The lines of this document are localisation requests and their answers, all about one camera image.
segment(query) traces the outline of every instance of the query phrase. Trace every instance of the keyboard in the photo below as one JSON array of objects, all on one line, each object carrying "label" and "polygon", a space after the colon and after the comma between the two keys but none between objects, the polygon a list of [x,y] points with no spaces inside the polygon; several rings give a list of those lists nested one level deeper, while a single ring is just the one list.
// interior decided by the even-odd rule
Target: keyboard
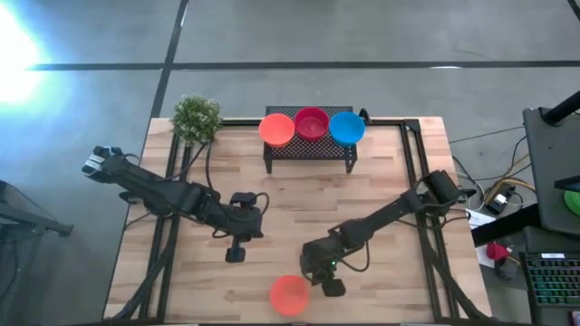
[{"label": "keyboard", "polygon": [[530,300],[538,307],[580,307],[580,254],[522,254]]}]

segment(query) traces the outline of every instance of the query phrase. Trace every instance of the orange bowl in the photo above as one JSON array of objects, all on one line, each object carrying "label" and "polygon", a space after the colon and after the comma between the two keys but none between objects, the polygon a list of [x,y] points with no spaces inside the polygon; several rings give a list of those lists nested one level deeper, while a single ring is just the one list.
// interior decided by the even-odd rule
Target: orange bowl
[{"label": "orange bowl", "polygon": [[275,280],[270,289],[270,303],[283,316],[302,313],[310,299],[310,284],[295,275],[285,275]]},{"label": "orange bowl", "polygon": [[294,122],[281,113],[269,114],[260,122],[258,131],[266,144],[281,148],[294,136]]}]

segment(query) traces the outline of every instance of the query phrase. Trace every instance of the red object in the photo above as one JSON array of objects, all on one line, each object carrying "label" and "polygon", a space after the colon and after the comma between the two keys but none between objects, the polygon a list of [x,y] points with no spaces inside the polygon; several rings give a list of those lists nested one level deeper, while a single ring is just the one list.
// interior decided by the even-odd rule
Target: red object
[{"label": "red object", "polygon": [[281,148],[294,136],[294,123],[290,117],[284,114],[269,114],[260,122],[258,131],[266,144],[274,148]]},{"label": "red object", "polygon": [[283,316],[296,316],[303,312],[310,299],[310,285],[304,277],[281,276],[270,289],[270,303]]},{"label": "red object", "polygon": [[503,245],[499,245],[496,243],[488,244],[486,248],[486,254],[488,255],[489,259],[493,259],[495,261],[504,259],[509,256],[509,251]]},{"label": "red object", "polygon": [[320,108],[305,107],[296,113],[294,125],[298,135],[310,141],[319,140],[328,131],[330,118]]}]

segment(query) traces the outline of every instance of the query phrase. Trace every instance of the blue bowl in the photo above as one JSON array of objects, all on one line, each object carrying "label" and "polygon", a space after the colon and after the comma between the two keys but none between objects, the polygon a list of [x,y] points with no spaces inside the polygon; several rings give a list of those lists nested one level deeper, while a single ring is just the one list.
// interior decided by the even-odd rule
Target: blue bowl
[{"label": "blue bowl", "polygon": [[364,121],[352,112],[341,112],[330,120],[330,134],[334,141],[344,147],[356,144],[364,136]]}]

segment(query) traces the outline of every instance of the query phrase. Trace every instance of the green object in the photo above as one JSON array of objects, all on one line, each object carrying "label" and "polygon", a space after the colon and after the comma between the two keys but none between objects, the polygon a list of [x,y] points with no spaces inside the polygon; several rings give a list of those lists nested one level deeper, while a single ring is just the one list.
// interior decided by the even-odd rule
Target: green object
[{"label": "green object", "polygon": [[188,145],[213,140],[221,124],[219,103],[201,96],[183,96],[171,119],[173,132]]},{"label": "green object", "polygon": [[580,193],[566,191],[564,193],[564,201],[574,214],[580,216]]}]

